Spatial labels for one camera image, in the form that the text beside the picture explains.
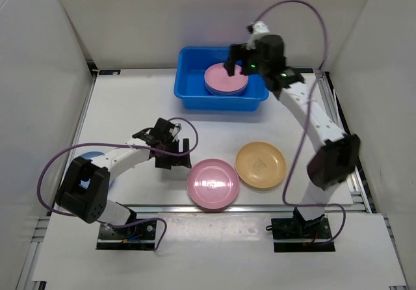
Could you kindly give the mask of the purple plate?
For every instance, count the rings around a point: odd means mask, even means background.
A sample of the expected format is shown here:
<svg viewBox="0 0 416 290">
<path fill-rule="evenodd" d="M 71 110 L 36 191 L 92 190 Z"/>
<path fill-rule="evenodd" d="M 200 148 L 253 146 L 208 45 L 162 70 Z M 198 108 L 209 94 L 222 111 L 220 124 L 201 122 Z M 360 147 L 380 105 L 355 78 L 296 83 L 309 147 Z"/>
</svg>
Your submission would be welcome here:
<svg viewBox="0 0 416 290">
<path fill-rule="evenodd" d="M 235 92 L 220 92 L 209 89 L 208 92 L 214 96 L 239 96 L 244 93 L 244 90 L 238 90 Z"/>
</svg>

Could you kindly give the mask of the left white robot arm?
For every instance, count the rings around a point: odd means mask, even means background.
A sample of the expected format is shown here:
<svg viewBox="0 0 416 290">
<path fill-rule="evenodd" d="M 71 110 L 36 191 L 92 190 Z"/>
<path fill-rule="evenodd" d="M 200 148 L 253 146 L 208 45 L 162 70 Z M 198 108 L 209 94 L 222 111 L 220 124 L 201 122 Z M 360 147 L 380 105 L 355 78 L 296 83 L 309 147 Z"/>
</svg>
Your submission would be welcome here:
<svg viewBox="0 0 416 290">
<path fill-rule="evenodd" d="M 91 224 L 106 224 L 128 238 L 137 230 L 137 214 L 130 208 L 108 199 L 114 179 L 137 165 L 153 159 L 156 168 L 174 166 L 191 168 L 189 138 L 179 138 L 178 118 L 159 118 L 153 127 L 145 128 L 125 144 L 111 144 L 103 155 L 74 158 L 58 188 L 56 204 Z"/>
</svg>

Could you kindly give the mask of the pink plate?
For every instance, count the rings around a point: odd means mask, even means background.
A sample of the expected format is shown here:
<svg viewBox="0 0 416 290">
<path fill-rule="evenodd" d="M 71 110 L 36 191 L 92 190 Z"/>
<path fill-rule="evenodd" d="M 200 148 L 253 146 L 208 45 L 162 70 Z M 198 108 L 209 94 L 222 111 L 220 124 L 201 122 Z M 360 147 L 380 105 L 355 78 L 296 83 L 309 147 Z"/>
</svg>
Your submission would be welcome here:
<svg viewBox="0 0 416 290">
<path fill-rule="evenodd" d="M 187 178 L 190 199 L 208 210 L 220 210 L 231 204 L 240 189 L 235 169 L 220 159 L 206 159 L 195 164 Z"/>
<path fill-rule="evenodd" d="M 230 77 L 224 68 L 224 63 L 213 64 L 204 73 L 205 82 L 210 88 L 221 92 L 240 90 L 248 84 L 248 77 L 239 73 L 240 68 L 236 65 L 236 74 Z"/>
</svg>

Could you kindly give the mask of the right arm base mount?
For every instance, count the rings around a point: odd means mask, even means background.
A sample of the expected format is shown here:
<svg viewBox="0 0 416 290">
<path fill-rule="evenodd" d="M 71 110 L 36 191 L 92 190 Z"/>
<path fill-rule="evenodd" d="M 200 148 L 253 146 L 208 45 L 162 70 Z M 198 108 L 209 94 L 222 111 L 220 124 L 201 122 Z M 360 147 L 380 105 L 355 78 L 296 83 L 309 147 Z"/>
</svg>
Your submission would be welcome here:
<svg viewBox="0 0 416 290">
<path fill-rule="evenodd" d="M 272 218 L 266 231 L 272 233 L 275 253 L 335 252 L 332 232 L 327 217 L 305 229 L 295 216 Z"/>
</svg>

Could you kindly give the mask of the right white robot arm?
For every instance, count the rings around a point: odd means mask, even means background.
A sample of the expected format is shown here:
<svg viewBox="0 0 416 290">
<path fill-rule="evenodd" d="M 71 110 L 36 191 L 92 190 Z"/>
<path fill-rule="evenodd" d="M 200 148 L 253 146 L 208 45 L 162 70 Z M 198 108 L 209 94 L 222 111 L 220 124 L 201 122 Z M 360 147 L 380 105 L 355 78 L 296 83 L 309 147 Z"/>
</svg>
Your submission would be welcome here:
<svg viewBox="0 0 416 290">
<path fill-rule="evenodd" d="M 249 44 L 232 44 L 224 63 L 227 74 L 240 63 L 243 75 L 260 75 L 266 89 L 285 106 L 303 127 L 315 151 L 307 165 L 307 190 L 294 204 L 292 231 L 301 238 L 314 232 L 338 186 L 354 171 L 361 141 L 349 135 L 313 101 L 315 88 L 308 87 L 303 75 L 286 64 L 284 43 L 276 34 L 266 34 Z"/>
</svg>

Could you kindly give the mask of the yellow plate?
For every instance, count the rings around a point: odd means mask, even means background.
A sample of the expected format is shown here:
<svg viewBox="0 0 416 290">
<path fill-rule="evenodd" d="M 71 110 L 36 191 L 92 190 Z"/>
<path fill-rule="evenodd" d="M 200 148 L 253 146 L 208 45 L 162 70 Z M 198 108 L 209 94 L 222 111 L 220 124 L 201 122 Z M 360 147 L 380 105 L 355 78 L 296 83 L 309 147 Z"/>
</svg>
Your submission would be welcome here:
<svg viewBox="0 0 416 290">
<path fill-rule="evenodd" d="M 251 142 L 238 151 L 235 170 L 249 186 L 270 189 L 284 180 L 287 164 L 275 146 L 266 142 Z"/>
</svg>

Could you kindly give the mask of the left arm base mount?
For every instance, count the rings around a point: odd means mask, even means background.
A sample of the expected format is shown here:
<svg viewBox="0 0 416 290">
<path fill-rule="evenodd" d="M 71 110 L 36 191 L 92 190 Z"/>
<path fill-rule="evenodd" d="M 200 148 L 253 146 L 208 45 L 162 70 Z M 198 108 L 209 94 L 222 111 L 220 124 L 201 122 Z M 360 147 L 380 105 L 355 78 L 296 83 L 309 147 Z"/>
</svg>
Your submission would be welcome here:
<svg viewBox="0 0 416 290">
<path fill-rule="evenodd" d="M 156 220 L 120 229 L 101 225 L 97 235 L 96 249 L 152 251 L 156 243 L 156 229 Z"/>
</svg>

